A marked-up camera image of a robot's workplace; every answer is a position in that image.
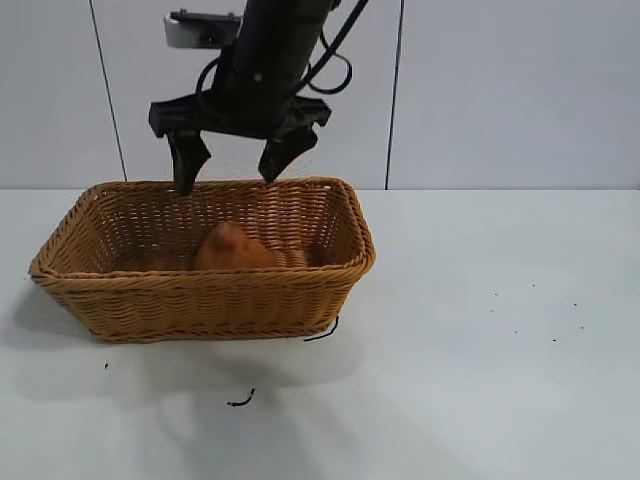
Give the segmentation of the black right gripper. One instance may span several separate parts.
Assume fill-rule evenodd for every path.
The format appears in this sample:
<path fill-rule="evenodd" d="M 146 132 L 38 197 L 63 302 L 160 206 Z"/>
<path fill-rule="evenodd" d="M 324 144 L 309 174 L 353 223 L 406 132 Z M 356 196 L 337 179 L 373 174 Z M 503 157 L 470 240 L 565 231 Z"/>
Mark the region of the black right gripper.
<path fill-rule="evenodd" d="M 271 138 L 258 164 L 265 183 L 316 146 L 311 127 L 326 125 L 331 110 L 298 92 L 331 9 L 329 1 L 249 1 L 240 16 L 184 9 L 165 16 L 170 47 L 220 53 L 201 73 L 213 78 L 210 87 L 199 79 L 194 93 L 149 109 L 152 131 L 167 136 L 179 195 L 192 192 L 211 158 L 200 131 Z"/>

